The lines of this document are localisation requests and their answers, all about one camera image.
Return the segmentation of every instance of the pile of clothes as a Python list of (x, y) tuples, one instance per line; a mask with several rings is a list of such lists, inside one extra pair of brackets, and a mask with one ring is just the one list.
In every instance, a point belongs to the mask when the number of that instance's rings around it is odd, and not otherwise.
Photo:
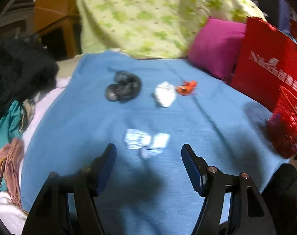
[(0, 40), (0, 191), (21, 206), (19, 165), (21, 140), (34, 115), (34, 99), (55, 88), (58, 66), (31, 38)]

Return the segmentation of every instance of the brand logo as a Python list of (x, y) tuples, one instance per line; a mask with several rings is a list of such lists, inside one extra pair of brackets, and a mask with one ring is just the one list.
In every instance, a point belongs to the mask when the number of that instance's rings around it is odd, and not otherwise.
[(292, 87), (295, 91), (297, 91), (297, 81), (293, 79), (290, 75), (285, 73), (282, 69), (277, 70), (277, 65), (280, 62), (276, 58), (270, 58), (268, 62), (265, 62), (265, 59), (255, 54), (254, 52), (250, 52), (251, 60), (259, 64), (261, 67), (265, 68), (267, 71), (271, 72), (273, 75), (277, 76), (280, 80), (285, 82), (287, 85)]

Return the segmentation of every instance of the yellow cloth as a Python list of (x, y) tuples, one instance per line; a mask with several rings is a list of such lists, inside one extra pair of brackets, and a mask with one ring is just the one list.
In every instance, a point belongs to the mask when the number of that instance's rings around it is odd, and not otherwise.
[(207, 18), (264, 19), (250, 0), (77, 0), (83, 53), (120, 48), (134, 58), (186, 55)]

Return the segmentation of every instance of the wall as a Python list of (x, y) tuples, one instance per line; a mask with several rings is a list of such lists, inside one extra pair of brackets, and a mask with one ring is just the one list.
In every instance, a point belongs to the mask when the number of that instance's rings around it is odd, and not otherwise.
[(3, 16), (0, 19), (0, 27), (13, 23), (15, 21), (19, 20), (26, 20), (26, 26), (27, 26), (27, 34), (31, 35), (34, 33), (34, 10), (24, 10), (24, 11), (18, 11), (9, 13), (8, 15)]

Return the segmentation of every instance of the wooden furniture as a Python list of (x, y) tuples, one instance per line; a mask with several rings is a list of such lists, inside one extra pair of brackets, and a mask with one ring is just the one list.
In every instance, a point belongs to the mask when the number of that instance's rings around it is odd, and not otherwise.
[(80, 17), (76, 7), (76, 0), (35, 1), (35, 32), (44, 40), (45, 36), (54, 30), (61, 29), (66, 50), (65, 58), (67, 59), (73, 58), (80, 53), (80, 43), (78, 43), (79, 40), (76, 38), (75, 32), (75, 28), (79, 24)]

